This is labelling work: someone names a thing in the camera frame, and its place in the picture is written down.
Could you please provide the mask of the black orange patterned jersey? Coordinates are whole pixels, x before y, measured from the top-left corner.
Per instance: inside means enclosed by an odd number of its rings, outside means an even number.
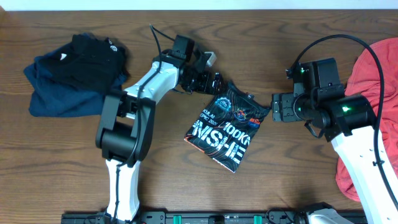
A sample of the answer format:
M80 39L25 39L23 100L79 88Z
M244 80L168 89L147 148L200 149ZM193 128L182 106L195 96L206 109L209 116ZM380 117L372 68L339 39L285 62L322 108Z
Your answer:
M226 91L203 109L184 140L235 173L270 110L229 82Z

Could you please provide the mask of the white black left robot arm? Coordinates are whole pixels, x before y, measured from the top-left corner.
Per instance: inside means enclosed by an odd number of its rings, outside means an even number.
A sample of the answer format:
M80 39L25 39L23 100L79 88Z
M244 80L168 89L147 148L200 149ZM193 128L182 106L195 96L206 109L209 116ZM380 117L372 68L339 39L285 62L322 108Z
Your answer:
M136 84L106 96L95 139L109 172L105 223L131 223L139 211L139 169L152 143L155 109L163 96L177 85L184 93L214 95L221 90L222 77L209 71L215 53L192 54L193 62L190 53L166 50Z

